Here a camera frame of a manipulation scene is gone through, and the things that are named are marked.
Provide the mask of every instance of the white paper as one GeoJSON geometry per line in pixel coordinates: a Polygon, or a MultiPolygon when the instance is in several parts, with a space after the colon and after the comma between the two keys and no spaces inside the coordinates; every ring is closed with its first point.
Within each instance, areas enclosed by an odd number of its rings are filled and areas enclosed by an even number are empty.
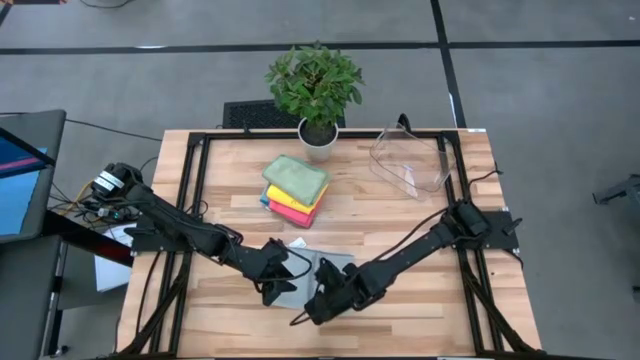
{"type": "Polygon", "coordinates": [[[291,242],[291,244],[289,244],[289,247],[300,248],[300,249],[301,248],[306,248],[307,247],[307,243],[304,241],[303,238],[299,237],[299,238],[293,240],[291,242]]]}
{"type": "MultiPolygon", "coordinates": [[[[107,230],[103,235],[111,239],[115,237],[114,240],[117,242],[131,247],[133,239],[125,234],[124,229],[134,226],[136,226],[135,223],[112,227],[111,231],[107,230]]],[[[95,255],[94,260],[96,265],[96,290],[104,292],[129,282],[129,277],[131,277],[130,267],[95,255]]]]}

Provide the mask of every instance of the transparent plastic bin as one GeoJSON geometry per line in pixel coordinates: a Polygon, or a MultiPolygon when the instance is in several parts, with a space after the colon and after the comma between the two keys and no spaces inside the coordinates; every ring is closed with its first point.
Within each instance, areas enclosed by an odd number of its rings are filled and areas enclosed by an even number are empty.
{"type": "Polygon", "coordinates": [[[440,151],[435,139],[419,139],[400,123],[393,123],[369,149],[369,168],[409,196],[424,201],[440,190],[455,168],[453,147],[444,141],[445,151],[440,151]]]}

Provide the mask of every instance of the black robotic arm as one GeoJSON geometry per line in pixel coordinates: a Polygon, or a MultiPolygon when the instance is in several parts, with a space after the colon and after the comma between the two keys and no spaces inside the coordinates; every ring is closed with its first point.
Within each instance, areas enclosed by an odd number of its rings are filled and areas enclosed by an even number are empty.
{"type": "MultiPolygon", "coordinates": [[[[150,219],[153,230],[165,238],[186,242],[198,254],[240,271],[256,284],[266,306],[271,305],[280,293],[295,291],[295,285],[289,280],[304,275],[293,276],[282,265],[289,253],[299,255],[286,248],[281,240],[270,239],[261,249],[243,246],[242,234],[221,224],[203,223],[155,195],[142,182],[138,169],[129,165],[109,164],[91,188],[92,196],[102,204],[133,206],[150,219]]],[[[135,239],[140,230],[125,231],[135,239]]]]}

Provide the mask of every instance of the gray towel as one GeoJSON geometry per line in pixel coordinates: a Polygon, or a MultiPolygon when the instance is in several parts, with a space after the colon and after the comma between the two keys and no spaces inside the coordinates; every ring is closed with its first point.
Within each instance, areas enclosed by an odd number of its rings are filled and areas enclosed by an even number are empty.
{"type": "MultiPolygon", "coordinates": [[[[309,273],[299,279],[291,281],[291,283],[298,287],[296,291],[286,292],[280,294],[280,296],[273,302],[273,305],[282,306],[290,309],[303,309],[304,304],[309,301],[314,295],[314,291],[317,286],[315,272],[320,266],[320,258],[325,258],[331,261],[338,269],[342,269],[348,263],[353,262],[353,255],[348,254],[334,254],[324,251],[291,248],[291,251],[296,252],[298,255],[311,261],[312,268],[309,273]]],[[[309,267],[302,259],[295,255],[289,254],[289,258],[283,263],[283,265],[293,275],[302,273],[309,267]]]]}

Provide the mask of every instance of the wooden tabletop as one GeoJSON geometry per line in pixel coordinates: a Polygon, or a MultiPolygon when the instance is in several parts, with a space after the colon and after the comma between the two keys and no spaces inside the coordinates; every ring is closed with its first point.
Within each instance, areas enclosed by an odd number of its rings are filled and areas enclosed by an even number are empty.
{"type": "MultiPolygon", "coordinates": [[[[165,132],[156,173],[155,193],[176,202],[186,130],[165,132]]],[[[460,131],[469,179],[494,167],[485,132],[460,131]]],[[[289,243],[301,236],[310,249],[353,254],[356,263],[372,259],[400,240],[420,220],[445,207],[442,189],[423,202],[381,181],[369,171],[373,139],[341,139],[331,159],[317,166],[332,174],[311,229],[300,229],[265,211],[258,201],[265,186],[262,169],[276,156],[304,158],[298,140],[214,140],[211,144],[203,200],[205,220],[220,222],[244,235],[244,245],[261,247],[269,237],[289,243]]],[[[191,204],[199,150],[196,150],[187,204],[191,204]]],[[[457,175],[452,175],[459,196],[457,175]]],[[[505,206],[497,176],[475,183],[474,202],[484,210],[505,206]]],[[[424,226],[424,233],[431,224],[424,226]]],[[[539,347],[520,264],[499,250],[485,251],[498,308],[522,338],[539,347]]],[[[142,288],[153,254],[136,257],[122,310],[118,346],[135,333],[142,288]]],[[[469,254],[471,263],[473,255],[469,254]]],[[[176,270],[180,264],[176,261],[176,270]]],[[[164,255],[149,287],[143,323],[157,303],[164,255]]],[[[491,347],[486,314],[478,303],[485,347],[491,347]]],[[[179,357],[255,356],[437,356],[474,355],[458,260],[443,249],[398,276],[387,295],[362,312],[348,312],[316,326],[289,327],[299,310],[264,307],[253,285],[239,272],[194,256],[182,324],[179,357]]],[[[173,309],[163,326],[161,350],[168,348],[173,309]]]]}

